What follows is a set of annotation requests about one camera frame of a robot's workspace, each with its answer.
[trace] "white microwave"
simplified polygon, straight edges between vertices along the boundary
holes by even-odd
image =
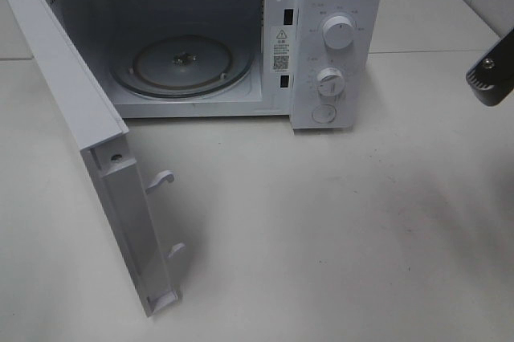
[[[122,119],[290,116],[353,124],[380,0],[8,0],[73,133],[147,316],[185,246],[156,236]]]

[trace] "microwave door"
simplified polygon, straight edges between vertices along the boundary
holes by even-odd
[[[35,62],[75,138],[147,316],[177,300],[147,194],[169,171],[144,187],[126,140],[128,129],[68,38],[46,0],[7,0]]]

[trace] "white table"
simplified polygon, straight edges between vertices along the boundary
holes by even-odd
[[[383,0],[347,132],[128,123],[143,176],[177,174],[153,204],[192,255],[150,319],[10,17],[0,0],[0,340],[512,339],[514,105],[465,84],[496,37],[461,0]]]

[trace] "warning label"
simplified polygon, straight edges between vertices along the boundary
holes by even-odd
[[[291,71],[292,45],[294,43],[293,26],[274,26],[271,35],[271,71],[283,73]]]

